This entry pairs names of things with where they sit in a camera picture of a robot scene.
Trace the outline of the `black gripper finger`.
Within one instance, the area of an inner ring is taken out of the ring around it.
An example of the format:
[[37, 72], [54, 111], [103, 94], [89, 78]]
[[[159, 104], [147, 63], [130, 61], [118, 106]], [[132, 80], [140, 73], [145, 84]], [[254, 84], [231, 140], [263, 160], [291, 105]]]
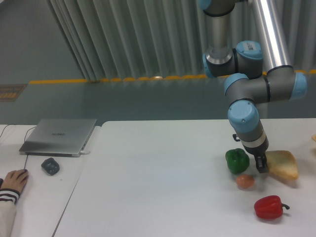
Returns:
[[255, 155], [256, 168], [259, 173], [268, 173], [267, 157], [266, 154]]

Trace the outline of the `forearm in striped cuff sleeve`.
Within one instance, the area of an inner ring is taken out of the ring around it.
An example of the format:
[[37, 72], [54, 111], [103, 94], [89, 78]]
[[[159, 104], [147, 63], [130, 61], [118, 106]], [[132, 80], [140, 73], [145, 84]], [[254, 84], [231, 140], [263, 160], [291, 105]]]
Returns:
[[0, 191], [0, 236], [9, 237], [16, 215], [16, 202], [20, 193], [13, 189]]

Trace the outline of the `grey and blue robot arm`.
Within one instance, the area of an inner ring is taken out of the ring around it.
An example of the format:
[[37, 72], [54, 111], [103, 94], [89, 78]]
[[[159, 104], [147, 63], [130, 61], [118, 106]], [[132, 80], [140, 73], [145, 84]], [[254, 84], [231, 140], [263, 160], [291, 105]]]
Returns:
[[268, 138], [257, 105], [299, 99], [307, 93], [307, 80], [294, 71], [277, 5], [273, 0], [250, 0], [259, 42], [245, 40], [230, 47], [229, 22], [234, 0], [200, 0], [200, 9], [211, 22], [210, 44], [203, 54], [210, 78], [225, 76], [224, 94], [229, 102], [228, 119], [241, 141], [255, 158], [261, 173], [268, 171]]

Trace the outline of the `person's hand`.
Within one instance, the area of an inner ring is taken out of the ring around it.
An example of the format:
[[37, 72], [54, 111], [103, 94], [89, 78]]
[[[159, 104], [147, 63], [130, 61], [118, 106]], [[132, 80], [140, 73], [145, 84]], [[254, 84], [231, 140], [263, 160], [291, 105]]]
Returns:
[[26, 169], [13, 170], [7, 173], [2, 185], [1, 190], [13, 190], [19, 194], [22, 194], [26, 185], [22, 184], [23, 174], [27, 172]]

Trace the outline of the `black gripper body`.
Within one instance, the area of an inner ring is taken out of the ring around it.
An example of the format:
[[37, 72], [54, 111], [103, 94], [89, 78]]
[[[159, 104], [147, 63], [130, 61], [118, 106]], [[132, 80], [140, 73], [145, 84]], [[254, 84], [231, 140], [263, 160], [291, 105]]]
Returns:
[[241, 140], [237, 134], [233, 134], [233, 139], [241, 142], [246, 151], [254, 156], [262, 156], [269, 147], [266, 134], [262, 134], [257, 140], [250, 142]]

